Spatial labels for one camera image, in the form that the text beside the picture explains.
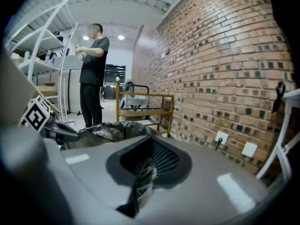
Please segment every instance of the black t-shirt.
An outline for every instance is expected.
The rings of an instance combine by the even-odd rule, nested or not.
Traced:
[[[108,53],[109,40],[107,37],[95,40],[91,48],[102,48],[102,57],[86,55],[80,74],[80,83],[94,84],[103,87],[106,56]]]

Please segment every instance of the black pants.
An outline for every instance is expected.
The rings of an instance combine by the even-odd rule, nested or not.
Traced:
[[[102,122],[100,86],[86,83],[80,84],[80,107],[87,128]]]

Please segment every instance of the man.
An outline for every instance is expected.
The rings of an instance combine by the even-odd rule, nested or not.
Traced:
[[[88,36],[94,39],[91,48],[76,46],[76,54],[86,53],[80,74],[80,107],[87,128],[102,122],[100,87],[103,86],[106,56],[109,40],[102,36],[103,28],[94,23],[88,29]]]

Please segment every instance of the black clamp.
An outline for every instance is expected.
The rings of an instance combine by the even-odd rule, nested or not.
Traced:
[[[276,87],[276,93],[277,93],[277,98],[274,101],[272,113],[277,112],[280,107],[281,98],[283,97],[283,95],[285,93],[285,83],[284,82],[278,83],[278,85]]]
[[[219,140],[217,141],[217,146],[216,146],[216,149],[215,149],[215,151],[217,151],[217,149],[218,149],[218,146],[220,145],[220,143],[223,141],[223,138],[222,137],[220,137],[219,138]]]

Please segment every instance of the wooden shelf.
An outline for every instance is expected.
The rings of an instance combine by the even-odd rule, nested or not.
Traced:
[[[144,111],[132,111],[132,110],[120,110],[120,117],[143,117],[143,116],[152,116],[152,115],[170,115],[172,112],[165,111],[162,109],[155,110],[144,110]]]

